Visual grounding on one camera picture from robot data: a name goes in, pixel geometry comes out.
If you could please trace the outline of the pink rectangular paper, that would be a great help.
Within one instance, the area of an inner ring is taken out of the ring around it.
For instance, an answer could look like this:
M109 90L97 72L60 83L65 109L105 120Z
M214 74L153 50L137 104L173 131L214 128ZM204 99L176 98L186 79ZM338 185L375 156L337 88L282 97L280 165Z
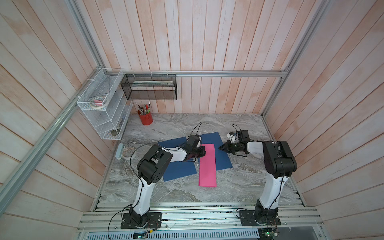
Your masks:
M199 160L199 186L206 188L217 187L216 152L213 144L202 144L206 154Z

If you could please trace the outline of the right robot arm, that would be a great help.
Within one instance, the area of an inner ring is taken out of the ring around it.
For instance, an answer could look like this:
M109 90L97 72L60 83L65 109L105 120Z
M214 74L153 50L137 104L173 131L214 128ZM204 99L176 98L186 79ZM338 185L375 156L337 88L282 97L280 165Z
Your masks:
M267 176L263 193L255 207L255 219L266 221L276 218L283 187L297 170L297 162L288 142L254 141L246 130L230 132L227 137L228 140L219 147L219 150L235 156L243 152L243 157L249 154L263 155Z

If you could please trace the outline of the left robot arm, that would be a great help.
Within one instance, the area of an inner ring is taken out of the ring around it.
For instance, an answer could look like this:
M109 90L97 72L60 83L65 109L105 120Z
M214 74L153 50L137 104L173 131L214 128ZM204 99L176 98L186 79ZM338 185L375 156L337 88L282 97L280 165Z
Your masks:
M148 214L155 184L163 177L170 163L194 162L206 155L199 135L190 135L175 148L165 148L154 144L137 165L139 187L136 199L130 207L130 214L139 219Z

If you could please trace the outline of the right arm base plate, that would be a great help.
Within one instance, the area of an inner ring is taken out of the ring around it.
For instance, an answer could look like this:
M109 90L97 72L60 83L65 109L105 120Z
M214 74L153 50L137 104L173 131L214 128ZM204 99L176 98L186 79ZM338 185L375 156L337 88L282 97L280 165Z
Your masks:
M280 226L281 220L275 213L263 214L255 210L237 210L237 217L241 221L243 227L250 226Z

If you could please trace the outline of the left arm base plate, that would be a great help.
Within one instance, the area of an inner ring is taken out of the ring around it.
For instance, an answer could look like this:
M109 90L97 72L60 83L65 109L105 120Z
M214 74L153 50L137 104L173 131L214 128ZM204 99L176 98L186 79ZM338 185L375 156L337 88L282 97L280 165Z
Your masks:
M121 229L139 230L139 229L153 229L156 230L161 227L162 213L149 212L142 215L132 213L125 213L121 223Z

